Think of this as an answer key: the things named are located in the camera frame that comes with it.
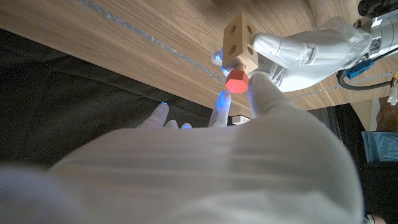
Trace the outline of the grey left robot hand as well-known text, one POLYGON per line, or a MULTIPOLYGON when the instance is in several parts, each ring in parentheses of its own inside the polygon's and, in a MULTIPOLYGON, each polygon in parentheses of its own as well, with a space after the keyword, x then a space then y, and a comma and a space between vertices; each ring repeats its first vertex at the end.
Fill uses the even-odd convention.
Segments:
POLYGON ((251 41, 258 68, 248 76, 265 74, 282 92, 302 90, 351 68, 369 52, 372 40, 342 17, 288 37, 260 32, 251 41))

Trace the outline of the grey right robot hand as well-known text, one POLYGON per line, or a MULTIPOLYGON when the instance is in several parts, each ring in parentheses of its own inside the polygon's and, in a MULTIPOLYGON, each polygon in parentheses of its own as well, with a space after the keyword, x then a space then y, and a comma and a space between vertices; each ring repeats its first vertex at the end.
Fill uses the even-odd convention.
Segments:
POLYGON ((341 141, 263 74, 252 119, 228 126, 221 92, 206 128, 166 121, 74 150, 47 171, 1 168, 2 223, 361 223, 363 195, 341 141))

